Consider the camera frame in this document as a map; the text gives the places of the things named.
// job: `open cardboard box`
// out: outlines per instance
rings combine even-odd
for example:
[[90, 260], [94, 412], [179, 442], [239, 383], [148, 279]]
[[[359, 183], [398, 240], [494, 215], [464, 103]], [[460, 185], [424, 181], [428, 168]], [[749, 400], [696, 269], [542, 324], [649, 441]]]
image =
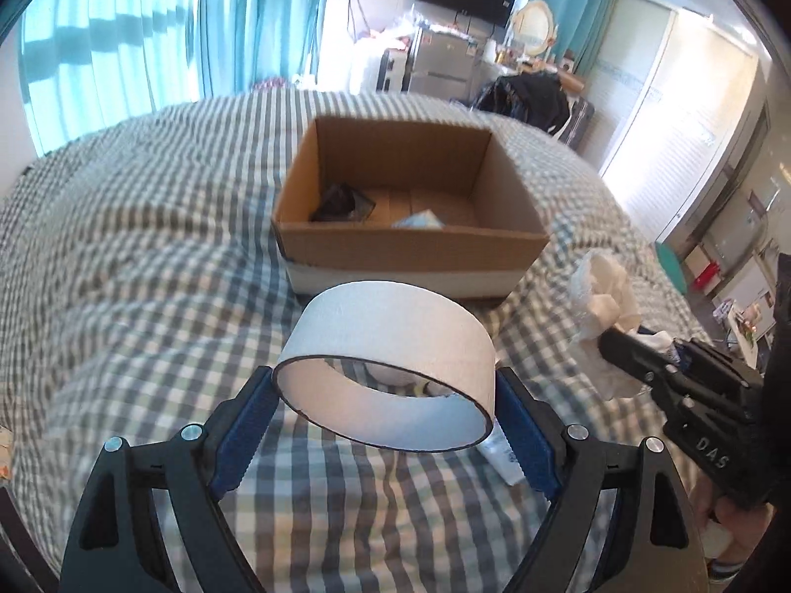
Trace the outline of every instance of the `open cardboard box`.
[[[311, 223], [345, 182], [375, 201], [362, 223]], [[441, 230], [393, 227], [431, 210]], [[296, 293], [349, 281], [503, 298], [548, 242], [505, 149], [484, 128], [321, 116], [308, 127], [272, 216]]]

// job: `cabinet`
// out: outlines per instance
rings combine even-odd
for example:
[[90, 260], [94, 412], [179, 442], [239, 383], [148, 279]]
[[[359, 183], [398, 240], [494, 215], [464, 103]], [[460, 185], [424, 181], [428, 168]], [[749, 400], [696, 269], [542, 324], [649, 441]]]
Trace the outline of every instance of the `cabinet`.
[[[708, 19], [616, 0], [588, 93], [609, 126], [593, 128], [582, 153], [651, 241], [664, 241], [713, 185], [757, 75], [755, 53]], [[605, 76], [613, 84], [601, 101]]]

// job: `human hand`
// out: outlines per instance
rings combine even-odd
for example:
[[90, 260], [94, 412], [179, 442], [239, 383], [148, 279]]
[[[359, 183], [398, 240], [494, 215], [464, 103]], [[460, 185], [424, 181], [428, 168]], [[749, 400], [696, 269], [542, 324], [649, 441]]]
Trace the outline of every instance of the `human hand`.
[[730, 546], [717, 557], [717, 561], [721, 564], [741, 564], [747, 561], [761, 541], [774, 510], [768, 504], [743, 510], [729, 497], [719, 497], [715, 501], [716, 490], [709, 477], [700, 473], [690, 495], [695, 522], [702, 531], [709, 524], [709, 514], [713, 510], [717, 522], [733, 535]]

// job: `oval mirror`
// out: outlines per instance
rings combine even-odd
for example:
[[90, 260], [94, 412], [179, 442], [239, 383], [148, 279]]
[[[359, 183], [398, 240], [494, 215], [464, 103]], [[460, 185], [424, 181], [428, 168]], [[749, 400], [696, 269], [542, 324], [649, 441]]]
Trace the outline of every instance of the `oval mirror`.
[[543, 0], [527, 2], [513, 15], [513, 39], [524, 45], [526, 55], [537, 56], [546, 51], [554, 30], [552, 11]]

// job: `white tissue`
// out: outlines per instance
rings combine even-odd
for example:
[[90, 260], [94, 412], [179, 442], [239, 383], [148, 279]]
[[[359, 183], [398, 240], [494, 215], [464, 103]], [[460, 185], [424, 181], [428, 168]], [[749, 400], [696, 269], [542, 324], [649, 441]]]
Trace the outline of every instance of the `white tissue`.
[[609, 254], [590, 251], [569, 280], [569, 294], [577, 331], [570, 353], [602, 399], [630, 398], [647, 387], [606, 362], [597, 338], [613, 326], [658, 352], [667, 352], [672, 337], [667, 332], [637, 334], [642, 320], [626, 269]]

